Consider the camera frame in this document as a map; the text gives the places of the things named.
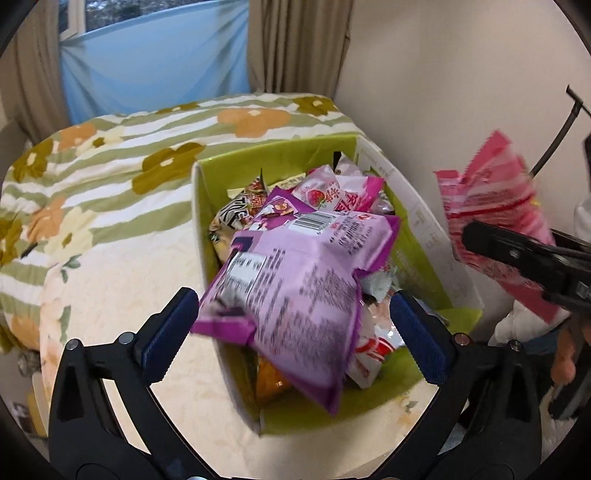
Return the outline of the person's hand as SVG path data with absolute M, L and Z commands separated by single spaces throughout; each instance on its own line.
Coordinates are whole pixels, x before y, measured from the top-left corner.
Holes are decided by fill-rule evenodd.
M 573 325 L 565 326 L 558 336 L 557 350 L 551 369 L 551 378 L 556 385 L 567 385 L 575 378 L 577 348 L 574 331 Z

